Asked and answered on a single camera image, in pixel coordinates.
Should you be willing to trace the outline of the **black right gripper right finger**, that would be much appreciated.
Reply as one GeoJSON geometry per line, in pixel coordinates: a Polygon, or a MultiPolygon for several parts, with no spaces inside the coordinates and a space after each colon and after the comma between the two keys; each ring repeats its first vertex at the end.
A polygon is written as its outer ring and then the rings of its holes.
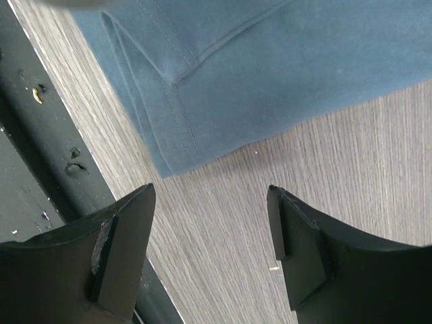
{"type": "Polygon", "coordinates": [[[431,247],[368,234],[270,186],[275,257],[299,323],[430,323],[431,247]]]}

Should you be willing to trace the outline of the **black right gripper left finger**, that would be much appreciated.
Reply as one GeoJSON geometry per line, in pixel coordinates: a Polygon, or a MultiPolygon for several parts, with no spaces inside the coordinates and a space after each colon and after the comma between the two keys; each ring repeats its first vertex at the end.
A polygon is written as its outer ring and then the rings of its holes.
{"type": "Polygon", "coordinates": [[[156,202],[152,184],[24,242],[1,244],[2,323],[131,323],[156,202]]]}

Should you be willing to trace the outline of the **grey-blue t shirt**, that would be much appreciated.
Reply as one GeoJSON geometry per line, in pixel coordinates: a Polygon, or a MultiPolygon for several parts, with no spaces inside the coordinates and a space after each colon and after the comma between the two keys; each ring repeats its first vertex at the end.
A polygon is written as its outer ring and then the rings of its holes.
{"type": "Polygon", "coordinates": [[[116,1],[71,14],[163,178],[431,77],[430,1],[116,1]]]}

